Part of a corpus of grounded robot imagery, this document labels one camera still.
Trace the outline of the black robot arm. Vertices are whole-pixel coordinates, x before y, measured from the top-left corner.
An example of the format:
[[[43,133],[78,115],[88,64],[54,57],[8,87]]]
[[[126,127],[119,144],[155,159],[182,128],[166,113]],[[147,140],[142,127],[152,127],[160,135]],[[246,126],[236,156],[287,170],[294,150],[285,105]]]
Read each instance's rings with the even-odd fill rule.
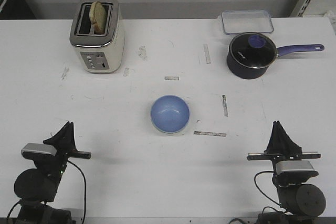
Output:
[[[77,150],[74,124],[67,122],[54,136],[39,143],[27,143],[23,158],[32,160],[35,168],[23,171],[14,182],[20,211],[13,223],[76,223],[69,210],[49,206],[70,158],[90,159],[89,152]]]
[[[83,163],[87,217],[216,217],[245,214],[268,196],[257,184],[251,161],[269,160],[266,172],[278,198],[273,204],[295,218],[315,218],[325,210],[325,197],[308,179],[318,175],[310,158],[273,123],[265,152],[245,154],[256,141],[243,136],[156,139],[123,155],[99,145]]]

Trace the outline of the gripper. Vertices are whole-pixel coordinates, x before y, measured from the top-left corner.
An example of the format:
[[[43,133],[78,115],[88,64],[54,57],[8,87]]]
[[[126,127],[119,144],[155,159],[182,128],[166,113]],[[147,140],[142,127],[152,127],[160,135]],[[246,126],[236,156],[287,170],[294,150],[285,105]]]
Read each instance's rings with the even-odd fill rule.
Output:
[[[266,149],[259,153],[248,153],[248,161],[299,161],[303,159],[319,159],[319,152],[303,152],[301,146],[297,145],[286,133],[279,121],[274,121],[271,136]]]
[[[51,162],[51,166],[57,171],[55,174],[58,177],[65,172],[69,158],[91,159],[90,152],[79,151],[76,148],[73,122],[68,121],[53,137],[44,140],[43,144],[56,149],[56,160]]]

